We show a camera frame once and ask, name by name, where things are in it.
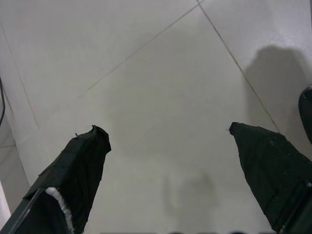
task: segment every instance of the white tile floor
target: white tile floor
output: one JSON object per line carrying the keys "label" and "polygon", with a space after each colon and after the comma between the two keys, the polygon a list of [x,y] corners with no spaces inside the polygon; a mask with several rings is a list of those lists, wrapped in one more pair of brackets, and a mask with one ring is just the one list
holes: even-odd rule
{"label": "white tile floor", "polygon": [[12,131],[7,118],[4,117],[0,126],[0,228],[28,189]]}
{"label": "white tile floor", "polygon": [[85,233],[270,230],[227,129],[279,130],[311,158],[308,0],[2,0],[0,23],[29,183],[74,133],[110,134]]}

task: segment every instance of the frayed fabric edge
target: frayed fabric edge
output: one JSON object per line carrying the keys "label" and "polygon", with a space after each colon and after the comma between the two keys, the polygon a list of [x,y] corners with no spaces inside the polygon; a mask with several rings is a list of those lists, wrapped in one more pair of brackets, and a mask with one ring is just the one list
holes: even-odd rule
{"label": "frayed fabric edge", "polygon": [[62,212],[64,213],[65,215],[65,219],[66,219],[66,224],[67,224],[67,227],[68,227],[68,230],[74,234],[74,227],[73,227],[73,223],[72,223],[72,213],[70,211],[70,209],[66,206],[66,203],[62,197],[62,195],[59,193],[59,191],[54,188],[54,187],[49,187],[45,190],[45,192],[54,197],[55,200],[58,201],[58,204],[62,210]]}

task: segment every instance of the black object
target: black object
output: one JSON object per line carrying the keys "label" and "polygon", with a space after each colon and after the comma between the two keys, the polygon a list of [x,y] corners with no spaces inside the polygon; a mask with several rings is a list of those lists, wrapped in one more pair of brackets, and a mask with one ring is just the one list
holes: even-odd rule
{"label": "black object", "polygon": [[286,138],[232,123],[241,167],[253,195],[278,233],[312,233],[312,162]]}
{"label": "black object", "polygon": [[312,144],[312,86],[301,93],[298,107],[304,130]]}
{"label": "black object", "polygon": [[[97,126],[71,139],[39,175],[0,234],[82,233],[110,150],[108,134]],[[47,194],[48,188],[57,189],[64,207]],[[64,210],[69,211],[71,217],[66,216]],[[69,217],[73,230],[70,230]]]}
{"label": "black object", "polygon": [[4,118],[4,113],[5,113],[5,101],[4,101],[3,84],[2,84],[1,78],[0,78],[0,93],[1,93],[1,100],[2,100],[2,113],[0,117],[0,126],[1,126],[3,118]]}

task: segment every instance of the cable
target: cable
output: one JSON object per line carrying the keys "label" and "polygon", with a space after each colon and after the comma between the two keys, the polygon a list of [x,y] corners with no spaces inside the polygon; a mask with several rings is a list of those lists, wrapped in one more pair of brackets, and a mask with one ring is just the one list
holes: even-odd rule
{"label": "cable", "polygon": [[2,110],[2,114],[1,114],[1,118],[0,118],[0,126],[2,124],[3,118],[4,118],[4,112],[5,112],[5,102],[4,102],[4,94],[3,94],[3,84],[2,84],[2,80],[0,77],[0,91],[1,91],[1,99],[2,99],[2,105],[3,105],[3,110]]}

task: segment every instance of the black cloth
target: black cloth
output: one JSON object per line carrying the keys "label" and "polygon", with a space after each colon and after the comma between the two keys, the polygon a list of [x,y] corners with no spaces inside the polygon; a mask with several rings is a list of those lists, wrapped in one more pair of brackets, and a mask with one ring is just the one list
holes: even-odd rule
{"label": "black cloth", "polygon": [[272,229],[290,229],[311,200],[312,162],[281,134],[235,122],[230,133],[246,181]]}
{"label": "black cloth", "polygon": [[[46,188],[54,187],[62,195],[67,207],[71,211],[75,234],[82,233],[88,221],[99,182],[102,179],[103,165],[106,154],[109,151],[111,151],[111,146],[108,134],[97,126],[93,126],[91,131],[71,139],[54,162],[39,175],[16,212],[21,214],[22,209],[26,207],[27,203],[33,197],[36,197],[34,195],[38,189],[45,191]],[[42,204],[43,200],[49,204],[40,206],[39,204]],[[44,221],[51,219],[50,213],[53,208],[59,209],[55,211],[57,217],[55,217],[52,224],[49,223],[46,226],[46,229],[50,231],[42,233],[67,234],[67,227],[66,229],[61,227],[50,228],[51,225],[56,225],[57,223],[60,226],[66,225],[66,222],[64,222],[65,217],[62,215],[59,216],[62,213],[60,213],[59,205],[55,205],[57,203],[52,196],[45,192],[42,193],[33,206],[31,213],[29,213],[31,216],[26,217],[21,224],[20,231],[22,231],[22,227],[32,227],[32,233],[41,233],[39,231],[43,230]],[[12,215],[15,221],[19,219],[19,214],[16,214],[16,212]],[[8,224],[14,225],[15,221],[9,220]]]}

